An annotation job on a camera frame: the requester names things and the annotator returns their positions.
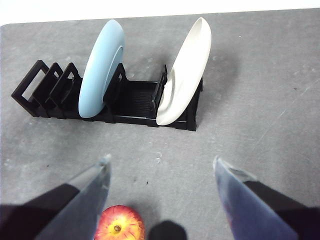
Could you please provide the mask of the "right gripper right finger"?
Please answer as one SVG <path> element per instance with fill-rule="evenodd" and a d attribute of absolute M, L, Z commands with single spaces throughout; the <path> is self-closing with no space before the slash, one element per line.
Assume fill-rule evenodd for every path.
<path fill-rule="evenodd" d="M 308 207 L 216 157 L 218 195 L 236 240 L 318 240 L 320 208 Z"/>

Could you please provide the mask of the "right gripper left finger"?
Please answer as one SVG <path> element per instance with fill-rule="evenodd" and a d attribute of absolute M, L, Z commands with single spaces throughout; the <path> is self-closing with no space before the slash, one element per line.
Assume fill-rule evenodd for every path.
<path fill-rule="evenodd" d="M 24 204 L 1 204 L 2 240 L 92 240 L 106 203 L 111 155 Z"/>

